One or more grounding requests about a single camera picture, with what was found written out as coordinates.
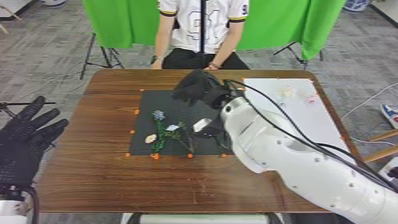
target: orange marker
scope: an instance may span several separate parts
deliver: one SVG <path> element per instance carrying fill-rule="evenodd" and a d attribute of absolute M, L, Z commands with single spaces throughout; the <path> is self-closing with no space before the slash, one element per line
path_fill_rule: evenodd
<path fill-rule="evenodd" d="M 155 155 L 153 155 L 153 159 L 155 159 L 155 160 L 160 159 L 160 154 L 158 154 L 158 153 L 155 153 Z"/>

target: black glove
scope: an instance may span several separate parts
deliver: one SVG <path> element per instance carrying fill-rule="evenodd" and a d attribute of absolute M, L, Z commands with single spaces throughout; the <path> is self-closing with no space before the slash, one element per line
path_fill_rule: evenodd
<path fill-rule="evenodd" d="M 213 109 L 219 109 L 219 98 L 229 94 L 215 76 L 203 70 L 196 70 L 183 78 L 173 92 L 173 99 L 189 102 L 194 106 L 203 100 Z"/>
<path fill-rule="evenodd" d="M 59 116 L 59 109 L 32 119 L 45 106 L 45 101 L 45 97 L 38 97 L 0 130 L 0 185 L 6 186 L 32 185 L 45 150 L 68 126 L 64 119 L 41 128 Z"/>

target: white shirt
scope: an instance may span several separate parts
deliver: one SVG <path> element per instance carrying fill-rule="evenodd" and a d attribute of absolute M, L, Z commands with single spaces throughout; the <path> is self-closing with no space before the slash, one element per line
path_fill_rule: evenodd
<path fill-rule="evenodd" d="M 208 0 L 206 3 L 205 53 L 215 54 L 228 37 L 229 22 L 244 22 L 249 15 L 249 0 Z M 164 16 L 176 16 L 180 28 L 173 30 L 171 44 L 199 52 L 201 43 L 201 0 L 158 0 Z"/>

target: green backdrop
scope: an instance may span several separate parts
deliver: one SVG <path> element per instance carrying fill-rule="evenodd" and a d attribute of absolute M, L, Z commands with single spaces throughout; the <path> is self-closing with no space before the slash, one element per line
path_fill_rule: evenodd
<path fill-rule="evenodd" d="M 157 0 L 84 0 L 84 4 L 102 46 L 153 45 Z M 302 43 L 302 57 L 309 60 L 324 48 L 343 5 L 345 0 L 251 0 L 238 49 L 285 46 L 295 41 Z"/>

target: black mat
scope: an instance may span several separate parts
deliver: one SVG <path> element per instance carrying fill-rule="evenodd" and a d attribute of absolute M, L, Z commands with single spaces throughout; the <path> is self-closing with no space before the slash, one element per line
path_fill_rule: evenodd
<path fill-rule="evenodd" d="M 171 91 L 146 91 L 142 93 L 141 114 L 135 120 L 135 134 L 132 140 L 132 154 L 149 155 L 153 153 L 151 144 L 146 144 L 148 135 L 157 133 L 157 125 L 153 119 L 153 112 L 160 110 L 165 113 L 165 125 L 178 124 L 181 121 L 190 128 L 203 118 L 215 119 L 219 111 L 215 111 L 203 102 L 197 102 L 194 107 L 187 103 L 171 98 Z M 224 141 L 224 135 L 219 136 L 221 143 L 229 147 L 229 140 Z M 221 155 L 233 154 L 226 150 L 213 139 L 194 138 L 196 155 Z M 165 148 L 160 152 L 162 155 L 187 155 L 190 152 L 181 143 L 169 139 Z"/>

